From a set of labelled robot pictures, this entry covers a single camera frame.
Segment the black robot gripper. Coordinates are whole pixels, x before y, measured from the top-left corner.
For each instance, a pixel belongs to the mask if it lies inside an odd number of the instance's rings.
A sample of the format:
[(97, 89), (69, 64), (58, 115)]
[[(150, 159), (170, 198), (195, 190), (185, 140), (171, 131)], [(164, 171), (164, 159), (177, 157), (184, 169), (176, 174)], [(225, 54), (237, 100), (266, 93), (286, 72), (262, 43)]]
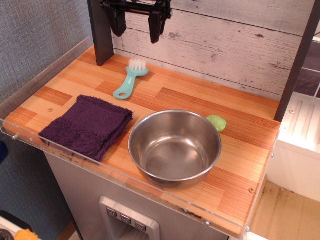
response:
[(149, 33), (152, 44), (159, 41), (163, 34), (165, 23), (173, 15), (170, 0), (156, 0), (155, 3), (145, 3), (140, 0), (101, 0), (112, 32), (121, 37), (127, 29), (126, 14), (148, 15)]

